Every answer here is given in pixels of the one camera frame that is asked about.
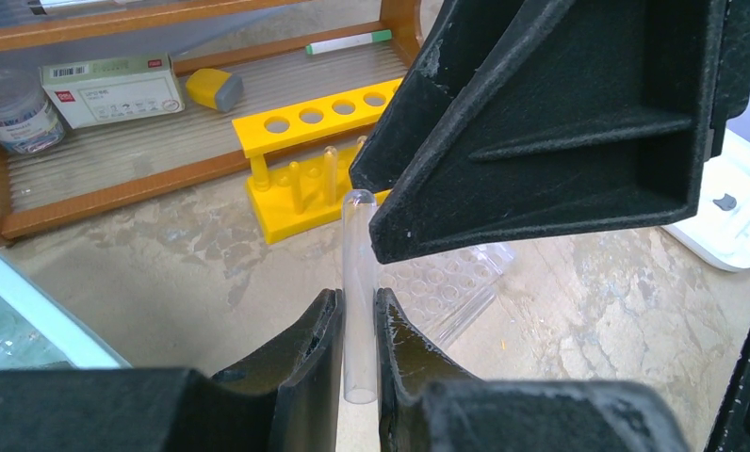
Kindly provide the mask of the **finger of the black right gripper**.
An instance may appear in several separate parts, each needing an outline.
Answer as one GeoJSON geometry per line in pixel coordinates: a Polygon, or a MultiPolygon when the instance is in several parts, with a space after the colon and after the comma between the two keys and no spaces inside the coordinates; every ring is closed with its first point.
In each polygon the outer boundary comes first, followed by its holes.
{"type": "Polygon", "coordinates": [[[447,1],[355,158],[383,264],[698,207],[722,1],[447,1]]]}

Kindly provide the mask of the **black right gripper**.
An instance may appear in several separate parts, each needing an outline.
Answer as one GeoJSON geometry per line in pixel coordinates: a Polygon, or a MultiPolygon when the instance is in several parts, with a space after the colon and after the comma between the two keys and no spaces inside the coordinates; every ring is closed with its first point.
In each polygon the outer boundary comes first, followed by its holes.
{"type": "Polygon", "coordinates": [[[709,126],[709,158],[721,154],[727,122],[745,111],[749,99],[750,0],[727,1],[709,126]]]}

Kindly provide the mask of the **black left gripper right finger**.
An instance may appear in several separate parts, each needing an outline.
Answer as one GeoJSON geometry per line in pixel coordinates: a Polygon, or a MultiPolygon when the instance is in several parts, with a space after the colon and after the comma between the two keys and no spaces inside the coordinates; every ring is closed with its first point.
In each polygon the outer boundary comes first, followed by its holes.
{"type": "Polygon", "coordinates": [[[622,380],[486,380],[375,298],[383,451],[687,451],[664,400],[622,380]]]}

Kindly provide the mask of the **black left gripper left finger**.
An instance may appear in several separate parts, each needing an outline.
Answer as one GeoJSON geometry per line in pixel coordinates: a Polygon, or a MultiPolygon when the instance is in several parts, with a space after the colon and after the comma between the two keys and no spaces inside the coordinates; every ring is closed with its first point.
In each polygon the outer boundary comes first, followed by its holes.
{"type": "Polygon", "coordinates": [[[212,376],[186,367],[0,371],[0,451],[332,451],[344,306],[212,376]]]}

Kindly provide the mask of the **clear glass test tube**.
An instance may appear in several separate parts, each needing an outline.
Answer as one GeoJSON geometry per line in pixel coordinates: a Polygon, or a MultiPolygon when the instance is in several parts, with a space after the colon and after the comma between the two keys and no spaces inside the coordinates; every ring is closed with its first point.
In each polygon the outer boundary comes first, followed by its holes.
{"type": "Polygon", "coordinates": [[[342,203],[342,295],[345,304],[344,398],[365,405],[377,399],[380,375],[374,299],[378,264],[369,222],[378,203],[371,192],[354,189],[342,203]]]}

